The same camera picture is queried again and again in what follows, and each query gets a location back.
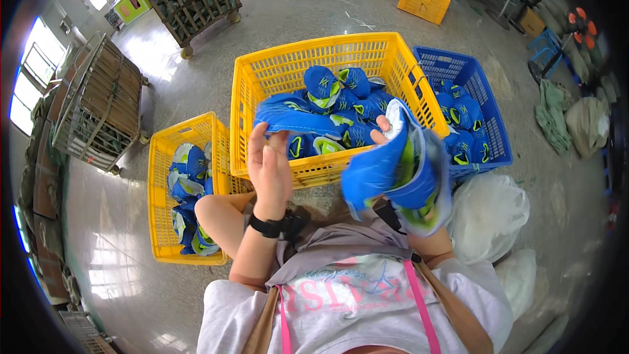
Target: black wristwatch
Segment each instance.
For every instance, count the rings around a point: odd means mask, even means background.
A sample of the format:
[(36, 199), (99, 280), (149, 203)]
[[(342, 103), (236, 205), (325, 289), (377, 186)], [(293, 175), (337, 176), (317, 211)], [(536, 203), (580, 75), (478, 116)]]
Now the black wristwatch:
[(280, 232), (282, 232), (282, 228), (286, 227), (288, 218), (289, 214), (286, 213), (284, 215), (284, 218), (279, 221), (261, 221), (256, 217), (256, 215), (251, 214), (251, 216), (249, 217), (249, 226), (251, 226), (256, 231), (261, 232), (262, 236), (265, 238), (279, 238), (279, 234)]

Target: person's left hand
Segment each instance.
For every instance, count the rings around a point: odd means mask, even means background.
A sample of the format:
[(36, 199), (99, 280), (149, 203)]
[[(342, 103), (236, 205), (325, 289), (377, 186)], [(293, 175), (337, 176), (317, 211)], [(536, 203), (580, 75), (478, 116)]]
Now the person's left hand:
[(264, 134), (269, 127), (259, 123), (249, 136), (249, 159), (247, 170), (258, 200), (254, 215), (261, 221), (284, 218), (286, 204), (293, 193), (291, 168), (286, 157), (288, 132), (272, 134), (269, 144), (265, 144)]

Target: caster wheel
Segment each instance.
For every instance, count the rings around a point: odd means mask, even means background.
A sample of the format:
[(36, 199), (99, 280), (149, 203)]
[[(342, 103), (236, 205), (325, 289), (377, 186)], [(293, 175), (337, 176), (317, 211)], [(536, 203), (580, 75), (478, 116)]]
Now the caster wheel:
[(240, 13), (238, 11), (232, 12), (227, 15), (227, 19), (230, 20), (232, 24), (237, 24), (240, 22)]
[(140, 131), (140, 143), (147, 145), (151, 141), (151, 136), (144, 130)]
[(186, 46), (185, 48), (181, 49), (181, 58), (188, 60), (193, 57), (193, 53), (193, 48), (191, 46)]

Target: blue plastic crate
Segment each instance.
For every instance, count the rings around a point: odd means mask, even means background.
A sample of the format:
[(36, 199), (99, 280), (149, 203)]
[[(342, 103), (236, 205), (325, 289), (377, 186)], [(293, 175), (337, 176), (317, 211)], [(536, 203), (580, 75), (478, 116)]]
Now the blue plastic crate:
[(450, 165), (452, 181), (466, 180), (477, 173), (511, 165), (513, 155), (505, 124), (478, 60), (468, 55), (421, 46), (413, 47), (413, 55), (431, 82), (452, 80), (455, 85), (461, 85), (469, 91), (480, 104), (485, 118), (485, 130), (489, 136), (491, 160), (484, 164)]

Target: white plastic bag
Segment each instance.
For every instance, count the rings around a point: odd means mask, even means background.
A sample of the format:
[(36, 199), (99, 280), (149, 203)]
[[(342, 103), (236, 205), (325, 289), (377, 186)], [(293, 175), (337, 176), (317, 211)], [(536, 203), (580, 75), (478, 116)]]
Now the white plastic bag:
[(520, 250), (496, 267), (500, 285), (513, 310), (514, 321), (533, 304), (536, 272), (535, 250), (532, 249)]
[(452, 223), (454, 254), (463, 264), (504, 256), (528, 221), (526, 192), (508, 175), (476, 175), (454, 193)]

